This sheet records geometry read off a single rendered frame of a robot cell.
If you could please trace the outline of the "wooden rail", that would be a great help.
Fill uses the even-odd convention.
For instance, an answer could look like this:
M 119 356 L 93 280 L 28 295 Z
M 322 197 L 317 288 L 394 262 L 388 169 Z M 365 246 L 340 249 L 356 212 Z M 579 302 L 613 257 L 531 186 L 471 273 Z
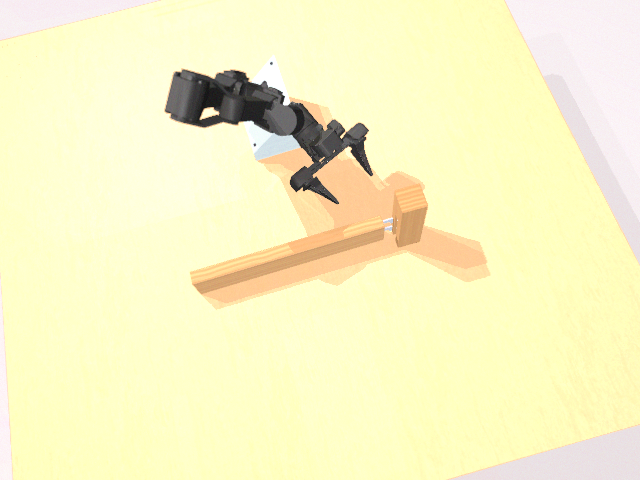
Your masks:
M 381 215 L 190 272 L 194 287 L 205 294 L 374 242 L 392 231 L 393 217 Z

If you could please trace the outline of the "wooden post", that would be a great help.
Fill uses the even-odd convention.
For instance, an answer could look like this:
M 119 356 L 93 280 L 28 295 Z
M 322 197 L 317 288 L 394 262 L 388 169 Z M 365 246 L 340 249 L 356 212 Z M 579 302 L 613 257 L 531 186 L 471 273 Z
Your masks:
M 391 225 L 398 248 L 420 242 L 427 208 L 420 184 L 394 191 Z

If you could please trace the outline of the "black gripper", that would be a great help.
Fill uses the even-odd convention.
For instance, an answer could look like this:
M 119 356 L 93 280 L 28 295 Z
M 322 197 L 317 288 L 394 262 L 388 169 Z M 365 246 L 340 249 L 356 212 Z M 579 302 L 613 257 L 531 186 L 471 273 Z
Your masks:
M 304 129 L 296 138 L 296 141 L 299 143 L 299 146 L 305 150 L 305 152 L 309 155 L 304 141 L 308 139 L 312 141 L 315 139 L 320 133 L 320 130 L 324 130 L 322 124 L 317 121 L 309 125 L 306 129 Z M 325 130 L 324 130 L 325 131 Z M 335 158 L 338 154 L 340 154 L 347 147 L 350 147 L 352 150 L 350 153 L 354 156 L 354 158 L 358 161 L 358 163 L 362 166 L 362 168 L 368 173 L 371 177 L 373 176 L 373 172 L 371 170 L 370 164 L 368 162 L 365 149 L 364 142 L 367 139 L 366 134 L 369 130 L 362 123 L 357 123 L 350 130 L 348 130 L 343 136 L 344 143 L 339 146 L 335 152 L 329 156 L 328 158 L 321 157 L 321 161 L 316 162 L 310 155 L 310 158 L 313 161 L 313 164 L 308 168 L 303 166 L 300 170 L 298 170 L 295 174 L 291 176 L 290 186 L 293 188 L 295 192 L 298 192 L 301 188 L 303 188 L 303 192 L 306 190 L 310 190 L 314 193 L 317 193 L 326 199 L 332 201 L 335 204 L 339 204 L 339 201 L 336 197 L 320 182 L 318 177 L 313 177 L 317 171 L 319 171 L 322 167 L 324 167 L 328 162 L 330 162 L 333 158 Z M 323 163 L 322 163 L 323 162 Z

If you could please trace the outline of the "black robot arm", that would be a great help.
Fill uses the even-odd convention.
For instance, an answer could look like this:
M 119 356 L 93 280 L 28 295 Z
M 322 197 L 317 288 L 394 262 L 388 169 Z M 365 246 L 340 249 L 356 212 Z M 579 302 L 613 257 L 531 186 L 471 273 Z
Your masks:
M 292 101 L 283 105 L 283 92 L 268 87 L 267 81 L 259 85 L 249 80 L 246 72 L 236 69 L 218 72 L 215 78 L 187 69 L 174 71 L 164 112 L 176 122 L 200 128 L 254 122 L 269 133 L 292 135 L 295 139 L 316 122 L 302 103 Z M 209 108 L 214 108 L 219 115 L 201 119 L 204 110 Z M 345 129 L 333 119 L 327 124 L 327 130 L 321 129 L 319 133 L 312 141 L 303 142 L 316 162 L 331 156 L 344 143 L 340 136 Z

